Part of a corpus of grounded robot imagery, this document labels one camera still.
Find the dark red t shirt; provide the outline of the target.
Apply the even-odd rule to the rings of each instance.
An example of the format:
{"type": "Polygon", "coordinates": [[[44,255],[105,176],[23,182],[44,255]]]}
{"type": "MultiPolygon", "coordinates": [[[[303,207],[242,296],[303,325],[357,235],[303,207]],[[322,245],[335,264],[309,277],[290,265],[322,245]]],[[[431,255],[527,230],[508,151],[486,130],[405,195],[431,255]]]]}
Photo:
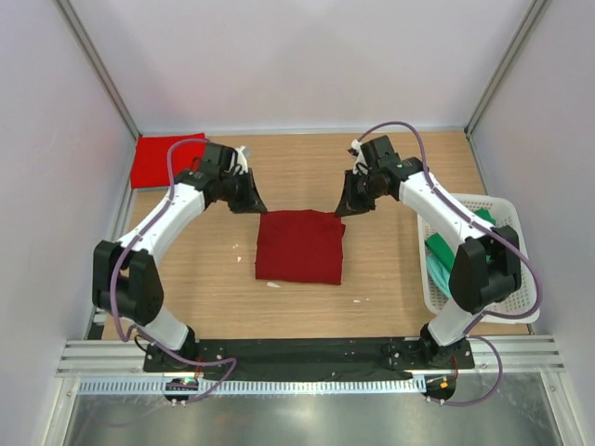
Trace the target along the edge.
{"type": "Polygon", "coordinates": [[[311,209],[261,215],[255,278],[340,285],[345,230],[339,217],[311,209]]]}

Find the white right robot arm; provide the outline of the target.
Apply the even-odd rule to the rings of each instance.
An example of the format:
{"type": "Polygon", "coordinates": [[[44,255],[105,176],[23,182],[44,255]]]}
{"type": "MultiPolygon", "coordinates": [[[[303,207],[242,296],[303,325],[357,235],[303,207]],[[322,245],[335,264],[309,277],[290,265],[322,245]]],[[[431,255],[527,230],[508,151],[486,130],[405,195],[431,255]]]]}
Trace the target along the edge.
{"type": "Polygon", "coordinates": [[[482,312],[521,287],[518,233],[472,213],[439,184],[423,159],[401,158],[386,136],[353,140],[349,152],[355,163],[345,172],[337,216],[373,211],[378,198],[390,196],[430,224],[455,256],[451,296],[419,338],[424,361],[442,366],[482,312]]]}

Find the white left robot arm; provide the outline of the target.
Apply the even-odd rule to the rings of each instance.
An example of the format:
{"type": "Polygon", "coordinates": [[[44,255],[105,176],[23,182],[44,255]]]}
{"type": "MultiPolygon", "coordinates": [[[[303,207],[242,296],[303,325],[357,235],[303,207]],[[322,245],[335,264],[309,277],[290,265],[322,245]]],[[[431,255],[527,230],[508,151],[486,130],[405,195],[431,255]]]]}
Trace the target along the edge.
{"type": "Polygon", "coordinates": [[[203,139],[204,151],[190,167],[176,173],[175,152],[192,144],[174,143],[166,153],[168,188],[163,199],[130,232],[118,240],[101,241],[93,252],[92,302],[112,316],[121,341],[138,334],[174,361],[198,360],[193,329],[165,305],[158,266],[188,224],[215,202],[234,214],[264,214],[248,149],[203,139]]]}

